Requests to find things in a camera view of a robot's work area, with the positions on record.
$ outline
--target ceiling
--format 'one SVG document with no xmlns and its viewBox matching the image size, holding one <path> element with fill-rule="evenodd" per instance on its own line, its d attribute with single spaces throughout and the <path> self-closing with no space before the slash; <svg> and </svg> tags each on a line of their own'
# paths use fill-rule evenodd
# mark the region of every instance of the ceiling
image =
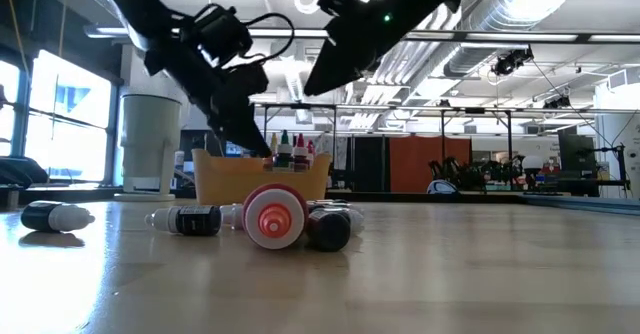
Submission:
<svg viewBox="0 0 640 334">
<path fill-rule="evenodd" d="M 162 1 L 169 7 L 187 14 L 195 14 L 209 2 L 225 7 L 234 6 L 238 11 L 238 17 L 242 21 L 250 20 L 268 11 L 279 12 L 288 16 L 298 28 L 322 28 L 330 19 L 328 15 L 320 10 L 315 11 L 313 14 L 302 13 L 295 4 L 296 0 Z M 300 1 L 303 4 L 308 4 L 311 0 Z M 92 22 L 102 26 L 118 25 L 115 17 L 104 8 L 106 6 L 104 0 L 67 0 L 67 2 L 70 7 Z M 478 3 L 479 0 L 463 0 L 460 13 L 462 21 L 469 16 L 476 15 L 475 13 L 480 7 L 476 7 Z M 539 23 L 536 23 L 532 30 L 640 32 L 640 17 L 634 15 L 630 10 L 630 8 L 638 7 L 640 7 L 640 0 L 566 0 L 561 3 L 557 10 Z M 450 14 L 446 12 L 446 10 L 438 11 L 436 18 L 439 18 L 439 20 L 436 21 L 440 22 L 440 28 L 444 28 L 446 25 L 450 25 L 450 28 L 453 28 L 459 17 L 455 20 L 449 19 L 450 17 L 447 15 Z M 260 26 L 283 27 L 284 23 L 274 20 L 265 22 Z M 312 53 L 314 50 L 317 51 L 321 44 L 321 41 L 297 40 L 294 58 L 301 62 L 312 60 L 309 59 L 310 54 L 308 53 Z M 254 51 L 270 52 L 271 45 L 272 41 L 270 40 L 257 40 L 254 45 Z M 433 44 L 429 48 L 432 53 L 439 53 L 437 44 Z M 412 62 L 412 59 L 415 58 L 412 58 L 411 55 L 417 50 L 409 50 L 407 51 L 408 54 L 405 54 L 404 52 L 400 53 L 400 49 L 399 47 L 396 52 L 393 52 L 398 54 L 396 69 L 401 68 L 403 65 L 405 67 L 414 66 L 417 69 L 425 68 L 433 63 L 428 58 L 434 57 L 428 55 L 424 61 Z M 489 57 L 483 64 L 477 66 L 472 73 L 460 80 L 455 87 L 447 89 L 443 93 L 436 93 L 435 98 L 431 95 L 426 98 L 422 93 L 416 91 L 424 79 L 424 77 L 416 73 L 411 80 L 404 83 L 404 88 L 394 91 L 397 92 L 395 97 L 388 97 L 386 100 L 403 102 L 411 95 L 411 98 L 414 98 L 411 101 L 411 105 L 432 105 L 438 99 L 438 96 L 444 95 L 454 106 L 493 106 L 497 101 L 502 106 L 533 105 L 539 107 L 546 96 L 554 94 L 553 88 L 547 81 L 548 79 L 556 86 L 570 83 L 572 104 L 576 107 L 588 107 L 593 102 L 594 85 L 606 79 L 606 74 L 614 73 L 625 65 L 640 64 L 640 46 L 533 45 L 532 50 L 539 68 L 529 63 L 516 71 L 514 75 L 497 80 L 493 74 L 489 73 L 489 67 L 493 60 L 493 57 Z M 389 63 L 391 62 L 392 54 L 387 57 Z M 293 78 L 299 78 L 304 83 L 310 67 L 311 63 L 307 63 L 307 65 L 301 66 L 302 69 L 296 69 Z M 582 69 L 580 74 L 576 73 L 578 67 Z M 290 93 L 292 89 L 290 85 L 287 85 L 287 82 L 291 82 L 292 74 L 287 68 L 286 65 L 275 62 L 267 66 L 271 84 L 267 93 L 258 96 L 258 100 L 275 101 L 288 99 L 286 94 Z M 541 71 L 547 75 L 547 78 L 542 76 Z M 314 101 L 339 101 L 344 103 L 348 98 L 351 103 L 359 103 L 363 100 L 366 92 L 365 88 L 366 83 L 361 83 L 361 85 L 356 85 L 353 88 L 349 88 L 349 90 L 343 90 L 338 94 L 331 93 L 330 95 L 321 96 L 321 98 L 315 98 Z M 548 95 L 542 95 L 540 100 L 535 103 L 532 102 L 531 99 L 533 97 L 545 93 L 548 93 Z M 294 112 L 282 111 L 279 116 L 294 118 Z"/>
</svg>

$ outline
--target ventilation duct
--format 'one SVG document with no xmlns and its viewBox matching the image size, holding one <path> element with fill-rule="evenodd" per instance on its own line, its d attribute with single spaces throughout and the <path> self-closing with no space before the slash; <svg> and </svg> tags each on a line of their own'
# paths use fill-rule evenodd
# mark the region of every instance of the ventilation duct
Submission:
<svg viewBox="0 0 640 334">
<path fill-rule="evenodd" d="M 468 31 L 528 31 L 556 11 L 566 0 L 482 0 L 458 25 Z M 420 96 L 434 98 L 450 90 L 459 80 L 429 77 L 462 78 L 475 71 L 494 53 L 494 48 L 469 48 L 458 43 L 440 45 L 418 74 L 414 84 Z"/>
</svg>

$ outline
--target window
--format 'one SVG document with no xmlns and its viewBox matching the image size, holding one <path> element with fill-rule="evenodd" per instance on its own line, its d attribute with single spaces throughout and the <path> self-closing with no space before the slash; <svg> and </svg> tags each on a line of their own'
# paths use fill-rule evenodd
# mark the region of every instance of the window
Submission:
<svg viewBox="0 0 640 334">
<path fill-rule="evenodd" d="M 46 51 L 34 61 L 25 155 L 52 179 L 104 179 L 111 83 Z"/>
<path fill-rule="evenodd" d="M 15 122 L 14 103 L 18 97 L 20 70 L 11 64 L 0 61 L 0 85 L 3 86 L 4 96 L 8 103 L 0 109 L 0 156 L 11 153 L 13 139 L 13 125 Z"/>
</svg>

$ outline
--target table surface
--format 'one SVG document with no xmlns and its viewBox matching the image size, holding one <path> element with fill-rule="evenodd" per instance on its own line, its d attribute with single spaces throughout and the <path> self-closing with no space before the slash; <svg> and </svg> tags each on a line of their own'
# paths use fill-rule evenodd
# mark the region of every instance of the table surface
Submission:
<svg viewBox="0 0 640 334">
<path fill-rule="evenodd" d="M 637 333 L 640 219 L 362 204 L 339 253 L 155 233 L 162 204 L 84 204 L 73 234 L 0 214 L 3 333 Z"/>
</svg>

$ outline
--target yellow basket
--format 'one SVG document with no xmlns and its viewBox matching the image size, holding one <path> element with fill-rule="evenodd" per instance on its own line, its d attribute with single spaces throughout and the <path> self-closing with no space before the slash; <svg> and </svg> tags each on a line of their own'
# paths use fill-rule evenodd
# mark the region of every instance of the yellow basket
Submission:
<svg viewBox="0 0 640 334">
<path fill-rule="evenodd" d="M 281 183 L 296 189 L 305 200 L 324 199 L 331 155 L 319 154 L 304 173 L 268 172 L 262 159 L 212 157 L 193 149 L 196 197 L 200 205 L 242 203 L 256 188 Z"/>
</svg>

